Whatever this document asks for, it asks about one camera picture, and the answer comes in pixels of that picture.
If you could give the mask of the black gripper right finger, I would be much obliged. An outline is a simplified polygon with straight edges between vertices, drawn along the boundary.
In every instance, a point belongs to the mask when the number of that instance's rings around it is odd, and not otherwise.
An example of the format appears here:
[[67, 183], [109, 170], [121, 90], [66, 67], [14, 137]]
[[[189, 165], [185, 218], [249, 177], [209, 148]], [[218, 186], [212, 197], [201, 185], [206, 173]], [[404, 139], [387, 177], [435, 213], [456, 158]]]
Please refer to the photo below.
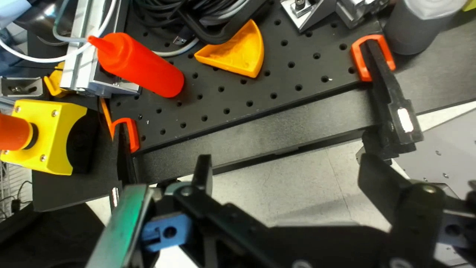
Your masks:
[[435, 253], [451, 246], [476, 262], [475, 201], [448, 195], [445, 183], [411, 182], [387, 161], [363, 154], [359, 188], [392, 225], [380, 253], [381, 268], [450, 268]]

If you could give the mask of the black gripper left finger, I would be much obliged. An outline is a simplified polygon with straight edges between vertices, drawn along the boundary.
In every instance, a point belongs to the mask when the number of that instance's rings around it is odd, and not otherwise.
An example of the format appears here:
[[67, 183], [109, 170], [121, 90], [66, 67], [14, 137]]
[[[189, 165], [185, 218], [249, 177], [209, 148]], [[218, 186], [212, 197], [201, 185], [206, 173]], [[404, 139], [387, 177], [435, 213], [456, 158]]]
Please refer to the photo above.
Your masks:
[[212, 195], [213, 164], [200, 155], [189, 183], [170, 185], [143, 226], [151, 255], [179, 246], [200, 268], [308, 268], [299, 228], [267, 228]]

